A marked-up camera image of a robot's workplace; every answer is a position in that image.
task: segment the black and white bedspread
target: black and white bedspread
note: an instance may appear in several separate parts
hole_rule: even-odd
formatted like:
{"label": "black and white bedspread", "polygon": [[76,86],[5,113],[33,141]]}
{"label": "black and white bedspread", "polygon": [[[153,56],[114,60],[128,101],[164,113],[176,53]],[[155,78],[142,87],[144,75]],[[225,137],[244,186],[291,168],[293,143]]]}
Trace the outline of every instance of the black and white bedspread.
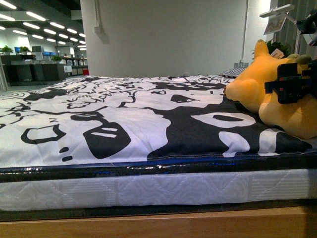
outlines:
{"label": "black and white bedspread", "polygon": [[0,168],[275,156],[311,144],[223,96],[219,76],[85,76],[0,96]]}

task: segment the wooden bed frame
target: wooden bed frame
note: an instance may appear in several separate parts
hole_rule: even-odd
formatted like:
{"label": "wooden bed frame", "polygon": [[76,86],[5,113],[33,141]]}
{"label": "wooden bed frame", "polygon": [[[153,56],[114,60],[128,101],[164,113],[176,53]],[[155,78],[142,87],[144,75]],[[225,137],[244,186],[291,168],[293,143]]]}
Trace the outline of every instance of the wooden bed frame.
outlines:
{"label": "wooden bed frame", "polygon": [[0,223],[0,237],[313,238],[317,206]]}

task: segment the potted plant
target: potted plant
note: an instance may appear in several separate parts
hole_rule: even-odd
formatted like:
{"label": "potted plant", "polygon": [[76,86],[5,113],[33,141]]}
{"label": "potted plant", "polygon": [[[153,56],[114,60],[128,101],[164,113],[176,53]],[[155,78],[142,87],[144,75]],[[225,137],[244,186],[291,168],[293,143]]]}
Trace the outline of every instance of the potted plant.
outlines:
{"label": "potted plant", "polygon": [[275,49],[279,49],[280,51],[284,53],[284,57],[288,57],[290,55],[291,50],[287,46],[283,45],[283,43],[281,42],[276,41],[272,43],[272,40],[270,40],[266,43],[266,45],[267,45],[269,54],[272,54]]}
{"label": "potted plant", "polygon": [[5,45],[2,49],[1,52],[3,52],[3,54],[5,55],[10,55],[10,53],[13,52],[13,49],[11,49],[9,46]]}
{"label": "potted plant", "polygon": [[20,52],[22,52],[23,55],[27,55],[28,52],[30,52],[30,49],[26,46],[21,46],[20,47]]}
{"label": "potted plant", "polygon": [[57,63],[57,62],[60,62],[62,60],[62,58],[59,55],[54,55],[54,56],[52,56],[52,60]]}

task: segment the stuffed animal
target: stuffed animal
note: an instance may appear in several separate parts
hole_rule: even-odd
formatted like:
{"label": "stuffed animal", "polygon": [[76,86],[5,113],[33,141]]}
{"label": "stuffed animal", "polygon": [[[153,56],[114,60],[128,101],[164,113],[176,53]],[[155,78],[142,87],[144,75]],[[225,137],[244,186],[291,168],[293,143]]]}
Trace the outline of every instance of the stuffed animal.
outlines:
{"label": "stuffed animal", "polygon": [[268,126],[281,127],[285,132],[309,139],[317,136],[317,99],[307,94],[297,103],[280,104],[277,94],[265,94],[264,83],[277,79],[277,67],[297,63],[298,73],[308,69],[311,58],[290,55],[275,59],[268,53],[266,43],[259,40],[255,47],[254,62],[225,88],[228,99],[239,101],[246,109],[258,113]]}

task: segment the white quilted fabric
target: white quilted fabric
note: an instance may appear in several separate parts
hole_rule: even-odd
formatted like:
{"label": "white quilted fabric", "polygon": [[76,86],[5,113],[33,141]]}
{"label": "white quilted fabric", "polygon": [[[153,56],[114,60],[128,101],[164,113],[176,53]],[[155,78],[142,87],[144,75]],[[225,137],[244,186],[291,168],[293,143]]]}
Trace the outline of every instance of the white quilted fabric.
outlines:
{"label": "white quilted fabric", "polygon": [[0,183],[0,210],[5,211],[304,198],[317,198],[316,169]]}

